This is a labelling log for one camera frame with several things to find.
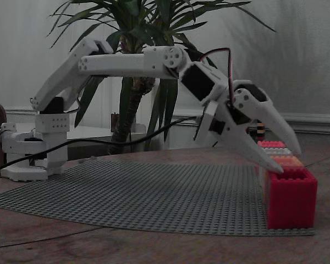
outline table surface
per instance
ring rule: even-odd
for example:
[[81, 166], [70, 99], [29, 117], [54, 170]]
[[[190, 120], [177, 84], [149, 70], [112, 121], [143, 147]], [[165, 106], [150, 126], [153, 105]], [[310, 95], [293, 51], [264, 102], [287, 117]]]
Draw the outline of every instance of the table surface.
[[[102, 228], [0, 209], [0, 263], [330, 263], [330, 136], [299, 135], [318, 179], [315, 236], [229, 237]], [[139, 152], [106, 160], [246, 164], [223, 148]], [[68, 167], [78, 164], [69, 162]], [[25, 183], [0, 179], [0, 193]]]

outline lego brick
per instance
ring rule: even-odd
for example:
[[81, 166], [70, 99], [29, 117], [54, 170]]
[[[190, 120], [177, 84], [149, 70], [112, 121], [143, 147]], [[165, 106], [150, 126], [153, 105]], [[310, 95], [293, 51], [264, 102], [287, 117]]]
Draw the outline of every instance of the lego brick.
[[317, 180], [306, 168], [285, 168], [266, 174], [268, 229], [314, 226]]
[[283, 168], [288, 167], [304, 167], [303, 163], [295, 156], [270, 156], [279, 163]]
[[254, 166], [92, 160], [0, 194], [0, 208], [103, 227], [156, 232], [286, 236], [267, 229]]
[[282, 141], [259, 141], [258, 145], [269, 148], [286, 148], [286, 145]]
[[288, 148], [265, 147], [263, 150], [269, 156], [293, 156]]

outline potted plant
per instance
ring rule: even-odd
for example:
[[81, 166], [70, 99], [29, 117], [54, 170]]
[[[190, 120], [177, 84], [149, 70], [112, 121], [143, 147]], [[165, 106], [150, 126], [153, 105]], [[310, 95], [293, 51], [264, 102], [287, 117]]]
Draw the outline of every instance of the potted plant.
[[[107, 36], [107, 41], [115, 53], [142, 53], [146, 45], [170, 46], [179, 44], [187, 49], [192, 60], [198, 60], [203, 53], [197, 50], [184, 32], [205, 25], [206, 21], [197, 23], [196, 18], [207, 12], [222, 8], [239, 8], [259, 23], [268, 27], [257, 17], [242, 8], [242, 6], [249, 3], [230, 3], [223, 0], [69, 0], [59, 6], [51, 15], [56, 17], [51, 32], [62, 28], [62, 32], [54, 42], [55, 44], [71, 24], [81, 20], [92, 20], [95, 23], [81, 34], [71, 50], [96, 28], [106, 25], [115, 29], [114, 33]], [[68, 8], [73, 4], [89, 4], [89, 6], [92, 4], [93, 6], [88, 6], [85, 10], [76, 14], [67, 14]], [[68, 17], [68, 19], [61, 23], [62, 17]], [[75, 127], [82, 120], [102, 80], [103, 78], [92, 78], [85, 87], [81, 98], [81, 108], [76, 115]], [[113, 133], [112, 141], [125, 142], [127, 140], [141, 98], [152, 90], [154, 83], [154, 78], [123, 78], [119, 120]], [[159, 122], [159, 128], [162, 124], [167, 125], [171, 122], [177, 93], [178, 82], [176, 80], [160, 80], [153, 103], [148, 134], [154, 132], [157, 122]], [[108, 153], [118, 154], [122, 150], [122, 147], [113, 146], [108, 149]]]

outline white wall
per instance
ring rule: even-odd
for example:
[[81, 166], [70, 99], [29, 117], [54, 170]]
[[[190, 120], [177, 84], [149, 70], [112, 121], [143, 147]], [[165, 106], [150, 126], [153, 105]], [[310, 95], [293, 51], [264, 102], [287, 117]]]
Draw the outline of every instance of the white wall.
[[[204, 15], [208, 23], [189, 39], [204, 52], [230, 47], [234, 78], [253, 80], [279, 111], [330, 114], [330, 0], [254, 0], [246, 8], [277, 33], [228, 8]], [[226, 57], [212, 55], [225, 71]], [[180, 96], [179, 108], [195, 108], [188, 99]]]
[[[29, 98], [38, 92], [45, 80], [63, 63], [72, 44], [91, 23], [79, 22], [67, 30], [50, 49], [60, 31], [49, 33], [54, 19], [48, 18], [64, 0], [0, 0], [0, 104], [11, 111], [31, 109]], [[84, 9], [72, 5], [68, 14]], [[100, 26], [93, 37], [106, 39], [112, 32]], [[120, 78], [109, 78], [99, 86], [81, 125], [109, 127], [110, 114], [119, 111]], [[146, 123], [150, 97], [146, 97], [137, 121]], [[24, 119], [11, 115], [11, 119]]]

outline red wire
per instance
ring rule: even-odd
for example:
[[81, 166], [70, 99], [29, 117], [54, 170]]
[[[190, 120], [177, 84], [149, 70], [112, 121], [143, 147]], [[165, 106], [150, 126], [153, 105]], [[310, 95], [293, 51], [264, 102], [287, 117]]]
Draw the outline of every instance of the red wire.
[[216, 48], [207, 53], [204, 53], [203, 56], [200, 58], [199, 61], [203, 61], [206, 57], [210, 54], [221, 52], [221, 51], [228, 51], [229, 59], [228, 59], [228, 75], [229, 75], [229, 95], [230, 95], [230, 107], [233, 107], [233, 84], [232, 84], [232, 57], [231, 57], [231, 49], [230, 48]]

